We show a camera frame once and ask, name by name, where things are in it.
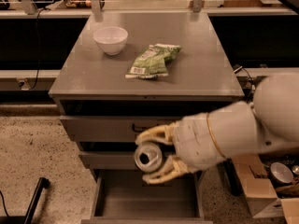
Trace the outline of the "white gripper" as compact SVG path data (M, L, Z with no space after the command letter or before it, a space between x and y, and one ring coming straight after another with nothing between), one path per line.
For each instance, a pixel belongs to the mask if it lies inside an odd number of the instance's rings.
M208 113L188 116L176 123L159 125L140 133L135 143L174 144L176 155L170 155L164 166L152 174L142 176L149 185L158 185L197 171L204 171L225 160L211 135Z

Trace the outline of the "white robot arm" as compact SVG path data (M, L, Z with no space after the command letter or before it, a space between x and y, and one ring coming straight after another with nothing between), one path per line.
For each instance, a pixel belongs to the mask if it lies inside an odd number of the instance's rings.
M150 141L175 148L163 167L142 179L151 185L194 174L230 158L264 154L299 145L299 75L265 77L251 103L236 102L210 113L186 116L141 133L138 146Z

